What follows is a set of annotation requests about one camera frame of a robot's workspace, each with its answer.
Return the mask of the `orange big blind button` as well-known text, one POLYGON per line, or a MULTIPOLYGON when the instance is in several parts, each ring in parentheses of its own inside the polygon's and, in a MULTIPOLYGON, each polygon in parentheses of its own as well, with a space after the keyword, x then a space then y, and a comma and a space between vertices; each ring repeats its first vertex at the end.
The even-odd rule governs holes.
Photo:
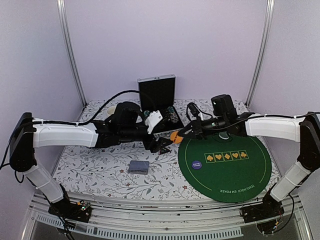
POLYGON ((173 131, 170 134, 170 140, 174 143, 174 144, 180 144, 183 140, 183 137, 178 135, 178 131, 173 131))

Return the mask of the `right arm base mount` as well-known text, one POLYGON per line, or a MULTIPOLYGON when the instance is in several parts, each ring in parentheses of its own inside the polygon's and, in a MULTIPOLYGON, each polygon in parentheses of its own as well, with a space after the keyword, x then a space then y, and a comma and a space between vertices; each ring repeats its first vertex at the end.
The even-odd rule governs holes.
POLYGON ((257 224, 257 229, 264 235, 272 235, 278 228, 280 220, 285 213, 282 202, 271 199, 262 200, 262 203, 245 205, 239 210, 240 216, 245 223, 257 222, 273 218, 273 220, 257 224))

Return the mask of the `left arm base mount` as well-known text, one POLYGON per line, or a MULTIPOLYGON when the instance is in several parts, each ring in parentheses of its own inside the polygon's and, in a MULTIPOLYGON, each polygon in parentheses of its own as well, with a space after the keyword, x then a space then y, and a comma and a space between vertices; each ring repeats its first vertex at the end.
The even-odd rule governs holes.
POLYGON ((62 219, 88 223, 91 218, 92 207, 89 201, 80 200, 72 203, 69 199, 62 199, 56 203, 50 203, 48 213, 62 219))

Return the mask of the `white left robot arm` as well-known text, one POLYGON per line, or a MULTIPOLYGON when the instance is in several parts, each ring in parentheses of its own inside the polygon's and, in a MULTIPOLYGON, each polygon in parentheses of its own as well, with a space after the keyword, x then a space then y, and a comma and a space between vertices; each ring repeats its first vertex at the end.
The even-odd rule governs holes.
POLYGON ((7 147, 10 167, 27 177, 55 209, 63 216, 74 213, 74 205, 68 195, 49 172, 37 163, 35 149, 49 146, 83 146, 102 149, 122 143, 142 142, 145 150, 157 153, 172 144, 172 141, 156 138, 153 130, 162 120, 158 111, 152 112, 142 122, 90 120, 87 122, 66 122, 34 118, 25 112, 16 125, 7 147))

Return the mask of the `purple small blind button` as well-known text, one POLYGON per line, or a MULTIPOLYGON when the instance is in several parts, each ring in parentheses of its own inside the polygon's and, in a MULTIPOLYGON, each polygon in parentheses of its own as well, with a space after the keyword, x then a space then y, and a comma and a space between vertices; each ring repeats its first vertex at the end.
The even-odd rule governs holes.
POLYGON ((202 168, 202 163, 198 160, 195 160, 191 163, 191 167, 194 169, 194 170, 199 170, 202 168))

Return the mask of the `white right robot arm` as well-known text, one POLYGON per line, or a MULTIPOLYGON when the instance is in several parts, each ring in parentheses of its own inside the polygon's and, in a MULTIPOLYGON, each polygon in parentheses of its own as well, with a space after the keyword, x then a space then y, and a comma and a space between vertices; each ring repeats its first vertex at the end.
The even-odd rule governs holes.
POLYGON ((281 178, 259 206, 262 218, 320 167, 320 115, 285 116, 246 112, 197 118, 178 132, 180 169, 197 191, 219 202, 257 196, 275 161, 281 178))

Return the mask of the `clear dealer button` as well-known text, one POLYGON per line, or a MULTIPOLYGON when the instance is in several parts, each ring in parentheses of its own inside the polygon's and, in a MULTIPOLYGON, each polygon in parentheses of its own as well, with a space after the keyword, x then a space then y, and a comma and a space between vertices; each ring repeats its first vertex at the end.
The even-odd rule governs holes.
POLYGON ((226 131, 220 132, 218 136, 225 141, 230 139, 230 135, 226 131))

